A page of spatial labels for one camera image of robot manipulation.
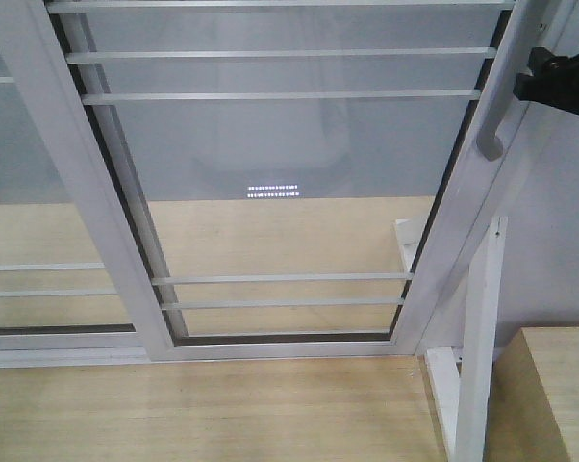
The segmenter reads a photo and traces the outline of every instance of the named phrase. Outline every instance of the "glass pane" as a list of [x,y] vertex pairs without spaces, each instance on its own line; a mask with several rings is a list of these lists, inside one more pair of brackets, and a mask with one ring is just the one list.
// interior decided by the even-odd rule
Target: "glass pane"
[[[84,263],[96,269],[9,270]],[[87,229],[15,86],[0,84],[0,327],[129,323],[117,295],[7,296],[99,289],[113,283]]]
[[184,312],[189,335],[386,332],[396,306],[220,308]]
[[[405,272],[395,222],[428,214],[467,98],[305,100],[296,93],[471,90],[484,54],[390,50],[488,47],[498,18],[494,8],[448,6],[133,9],[63,20],[68,30],[74,21],[88,22],[91,37],[70,36],[74,51],[94,44],[95,51],[203,52],[197,59],[80,66],[91,89],[99,88],[93,74],[101,70],[112,93],[212,97],[96,109],[102,116],[115,111],[120,121],[170,275],[194,277]],[[288,57],[314,50],[388,55]],[[227,56],[240,51],[271,56]],[[267,92],[284,98],[214,100],[218,93]],[[378,280],[173,289],[179,303],[295,302],[182,311],[190,335],[223,335],[387,331],[396,304],[360,300],[394,299],[403,287],[403,280]],[[356,303],[335,306],[341,298]],[[300,305],[305,300],[331,304]]]
[[104,69],[115,93],[454,90],[472,89],[483,61],[480,54],[134,60]]
[[159,9],[90,13],[88,22],[99,51],[293,50],[488,46],[498,16],[471,7]]
[[292,185],[309,198],[406,197],[437,192],[466,104],[210,101],[117,110],[148,200],[244,199],[250,187]]

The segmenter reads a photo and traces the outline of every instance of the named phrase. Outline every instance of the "wooden panel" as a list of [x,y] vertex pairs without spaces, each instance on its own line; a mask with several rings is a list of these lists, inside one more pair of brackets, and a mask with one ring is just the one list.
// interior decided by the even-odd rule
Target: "wooden panel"
[[522,329],[494,379],[524,460],[579,461],[579,327]]
[[0,461],[444,461],[415,358],[0,370]]

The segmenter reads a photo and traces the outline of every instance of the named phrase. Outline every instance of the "glass door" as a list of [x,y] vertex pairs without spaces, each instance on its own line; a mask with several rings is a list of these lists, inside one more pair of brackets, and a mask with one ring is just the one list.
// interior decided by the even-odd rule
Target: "glass door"
[[511,5],[105,3],[48,12],[175,345],[389,339]]
[[0,335],[70,332],[134,327],[0,55]]

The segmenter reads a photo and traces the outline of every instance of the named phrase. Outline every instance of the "door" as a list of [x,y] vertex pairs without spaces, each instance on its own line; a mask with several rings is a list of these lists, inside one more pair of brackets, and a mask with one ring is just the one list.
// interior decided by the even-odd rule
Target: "door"
[[394,225],[429,213],[511,2],[16,5],[54,66],[28,90],[68,93],[54,117],[105,169],[90,204],[76,155],[54,158],[152,357],[393,351]]

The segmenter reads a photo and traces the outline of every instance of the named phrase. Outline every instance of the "door frame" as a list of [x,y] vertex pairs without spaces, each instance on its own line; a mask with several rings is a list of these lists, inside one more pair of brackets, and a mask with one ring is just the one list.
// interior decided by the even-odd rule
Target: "door frame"
[[[501,165],[507,158],[487,161],[479,154],[475,140],[487,122],[505,113],[506,108],[497,109],[494,104],[500,96],[500,84],[519,71],[505,66],[506,60],[515,57],[526,62],[531,43],[538,40],[556,44],[579,0],[552,0],[548,8],[545,3],[516,1],[439,212],[431,220],[428,241],[423,243],[420,265],[391,340],[175,346],[43,1],[0,0],[1,56],[137,331],[137,337],[133,333],[116,334],[104,341],[100,334],[80,334],[78,338],[65,334],[57,336],[56,343],[52,335],[30,341],[29,336],[0,336],[0,348],[136,347],[138,339],[152,361],[414,354],[436,310],[443,283],[468,266],[470,258],[459,257],[470,257],[470,250],[484,235],[486,228],[482,229],[478,218],[482,219],[490,185],[505,170]],[[522,28],[528,18],[532,24],[538,21],[548,27],[532,29],[528,44],[519,44],[518,38],[527,37]],[[514,138],[526,107],[526,103],[513,105],[497,132],[501,140]]]

